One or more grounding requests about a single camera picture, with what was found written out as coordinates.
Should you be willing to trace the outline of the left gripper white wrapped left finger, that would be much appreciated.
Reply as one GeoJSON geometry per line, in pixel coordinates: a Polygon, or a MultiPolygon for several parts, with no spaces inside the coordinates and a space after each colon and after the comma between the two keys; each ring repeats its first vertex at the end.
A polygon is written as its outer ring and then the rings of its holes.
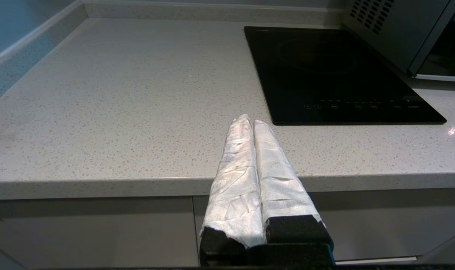
{"type": "Polygon", "coordinates": [[[202,266],[243,265],[247,249],[265,244],[253,127],[246,114],[229,125],[199,235],[202,266]]]}

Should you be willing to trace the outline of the left gripper white wrapped right finger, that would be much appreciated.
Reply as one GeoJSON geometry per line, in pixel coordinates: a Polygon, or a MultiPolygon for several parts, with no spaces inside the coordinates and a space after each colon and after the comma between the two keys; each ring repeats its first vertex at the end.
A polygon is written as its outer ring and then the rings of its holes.
{"type": "Polygon", "coordinates": [[[333,245],[318,210],[267,123],[254,122],[254,144],[267,243],[333,245]]]}

